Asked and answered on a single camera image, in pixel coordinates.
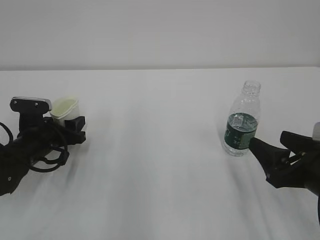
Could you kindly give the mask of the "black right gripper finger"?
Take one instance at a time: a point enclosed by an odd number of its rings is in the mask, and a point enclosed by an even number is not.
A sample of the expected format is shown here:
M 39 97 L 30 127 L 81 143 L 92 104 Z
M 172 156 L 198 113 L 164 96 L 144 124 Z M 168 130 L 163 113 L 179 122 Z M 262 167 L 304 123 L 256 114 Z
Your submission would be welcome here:
M 288 159 L 291 151 L 270 145 L 256 137 L 249 143 L 249 150 L 260 163 L 267 178 L 270 178 L 275 171 L 281 171 L 288 167 Z
M 280 135 L 280 143 L 285 148 L 281 148 L 279 152 L 287 156 L 290 155 L 290 152 L 300 156 L 320 153 L 320 141 L 309 136 L 283 131 Z

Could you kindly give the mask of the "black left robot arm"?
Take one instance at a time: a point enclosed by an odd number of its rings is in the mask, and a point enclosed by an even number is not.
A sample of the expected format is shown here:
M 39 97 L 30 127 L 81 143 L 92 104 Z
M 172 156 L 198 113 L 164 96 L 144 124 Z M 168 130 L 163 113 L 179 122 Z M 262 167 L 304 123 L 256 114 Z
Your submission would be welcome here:
M 16 138 L 3 123 L 7 144 L 0 145 L 0 195 L 12 194 L 29 171 L 50 173 L 64 166 L 70 156 L 69 146 L 86 140 L 84 116 L 66 120 L 65 126 L 52 117 L 39 121 L 28 119 Z

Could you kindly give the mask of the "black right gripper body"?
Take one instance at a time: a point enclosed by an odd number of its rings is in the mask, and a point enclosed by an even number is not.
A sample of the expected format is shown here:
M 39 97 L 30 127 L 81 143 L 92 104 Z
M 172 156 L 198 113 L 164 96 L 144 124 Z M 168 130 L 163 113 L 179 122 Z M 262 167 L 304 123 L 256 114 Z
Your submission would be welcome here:
M 266 181 L 276 189 L 320 189 L 320 153 L 302 152 L 266 172 Z

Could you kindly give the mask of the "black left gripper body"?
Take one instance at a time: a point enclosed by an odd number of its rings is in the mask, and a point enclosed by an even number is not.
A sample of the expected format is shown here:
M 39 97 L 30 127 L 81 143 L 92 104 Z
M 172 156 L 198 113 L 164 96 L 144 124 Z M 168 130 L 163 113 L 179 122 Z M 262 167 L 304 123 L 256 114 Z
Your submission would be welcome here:
M 71 129 L 60 126 L 51 117 L 20 117 L 14 159 L 46 160 L 49 153 L 56 151 L 57 160 L 65 160 L 72 134 Z

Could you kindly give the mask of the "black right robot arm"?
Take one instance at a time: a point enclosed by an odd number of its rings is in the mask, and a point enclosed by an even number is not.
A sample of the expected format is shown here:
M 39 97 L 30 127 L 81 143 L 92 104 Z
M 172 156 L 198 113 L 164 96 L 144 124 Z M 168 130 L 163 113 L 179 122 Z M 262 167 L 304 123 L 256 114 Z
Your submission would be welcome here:
M 320 141 L 312 137 L 283 131 L 280 143 L 272 146 L 256 137 L 249 150 L 260 163 L 266 181 L 276 189 L 300 188 L 320 195 Z

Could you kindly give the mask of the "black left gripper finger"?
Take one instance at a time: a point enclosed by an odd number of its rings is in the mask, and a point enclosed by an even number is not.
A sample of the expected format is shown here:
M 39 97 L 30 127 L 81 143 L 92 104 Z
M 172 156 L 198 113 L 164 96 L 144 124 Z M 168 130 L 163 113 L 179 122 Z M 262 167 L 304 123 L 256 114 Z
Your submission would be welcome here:
M 83 131 L 85 124 L 84 116 L 64 121 L 65 137 L 68 145 L 82 144 L 86 140 L 86 132 Z

